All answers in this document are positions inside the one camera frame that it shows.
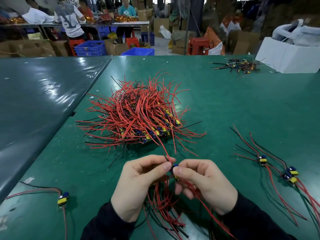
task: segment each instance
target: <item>person's right hand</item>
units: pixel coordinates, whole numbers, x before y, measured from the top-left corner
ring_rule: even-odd
[[[230,212],[236,205],[238,191],[213,161],[185,159],[178,167],[173,168],[173,173],[194,184],[219,215]],[[181,192],[189,199],[196,197],[183,181],[177,181],[175,194],[179,195]]]

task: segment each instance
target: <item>wall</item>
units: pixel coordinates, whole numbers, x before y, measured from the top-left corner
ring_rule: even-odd
[[[51,10],[55,9],[55,6],[57,5],[57,0],[35,0],[40,6],[49,8]],[[21,13],[25,14],[28,12],[30,6],[26,3],[25,0],[0,0],[0,5],[4,4],[11,9]]]

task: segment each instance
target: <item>green table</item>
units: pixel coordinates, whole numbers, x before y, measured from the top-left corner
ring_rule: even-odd
[[[190,129],[199,133],[207,131],[205,137],[196,141],[197,144],[188,145],[192,151],[199,158],[213,160],[241,193],[265,210],[286,232],[298,239],[318,239],[317,228],[301,196],[293,188],[274,177],[283,198],[309,219],[305,221],[297,217],[299,228],[291,222],[272,189],[266,170],[255,162],[232,156],[234,152],[241,152],[234,144],[245,145],[229,127],[234,123],[244,136],[252,132],[258,143],[295,166],[299,178],[319,200],[319,73],[280,74],[261,66],[260,72],[243,75],[210,68],[212,64],[208,62],[223,62],[223,58],[116,56],[90,92],[110,96],[111,88],[118,89],[110,76],[121,80],[126,75],[127,80],[146,81],[149,76],[165,69],[172,74],[165,76],[166,83],[182,82],[181,90],[190,89],[179,94],[181,105],[177,104],[178,109],[192,108],[184,116],[190,125],[203,121]],[[78,105],[74,117],[65,122],[22,178],[33,177],[35,185],[59,187],[70,192],[67,207],[69,239],[79,239],[87,222],[110,199],[127,160],[162,153],[159,147],[151,145],[145,150],[130,150],[106,171],[121,148],[108,153],[107,149],[90,149],[84,144],[83,133],[75,125],[75,120],[93,118],[92,113],[84,111],[89,106],[88,99]],[[166,148],[174,156],[172,142],[166,143]],[[181,147],[179,149],[185,157],[194,157],[183,152]],[[179,162],[183,157],[178,154],[177,159]],[[12,193],[28,189],[28,186],[18,184]],[[63,215],[57,210],[56,201],[57,195],[51,193],[29,194],[5,201],[0,207],[0,216],[3,217],[0,226],[6,226],[6,230],[0,232],[0,239],[63,239]],[[196,201],[188,202],[185,198],[183,201],[192,209],[198,206]],[[138,223],[143,219],[141,214]],[[170,239],[164,230],[152,226],[158,239]],[[191,239],[199,237],[198,230],[193,224],[187,224],[186,232]],[[139,227],[132,238],[152,239],[148,225],[145,223]]]

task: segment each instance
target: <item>white foam box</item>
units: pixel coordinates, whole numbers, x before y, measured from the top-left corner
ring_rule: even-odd
[[[264,38],[256,60],[281,73],[316,73],[320,69],[320,47],[305,47]]]

